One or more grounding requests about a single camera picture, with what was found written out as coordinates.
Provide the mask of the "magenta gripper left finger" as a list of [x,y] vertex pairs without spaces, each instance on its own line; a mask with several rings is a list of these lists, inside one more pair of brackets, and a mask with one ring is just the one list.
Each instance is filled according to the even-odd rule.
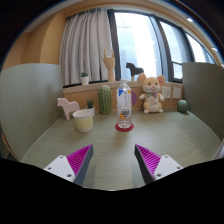
[[59,155],[44,170],[82,186],[93,156],[93,145],[85,146],[69,156]]

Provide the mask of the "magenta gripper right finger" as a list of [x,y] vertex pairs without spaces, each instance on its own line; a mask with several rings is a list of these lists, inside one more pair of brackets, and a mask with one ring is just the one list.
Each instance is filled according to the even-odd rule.
[[169,155],[160,156],[140,145],[135,145],[134,154],[145,184],[150,184],[182,169],[182,166]]

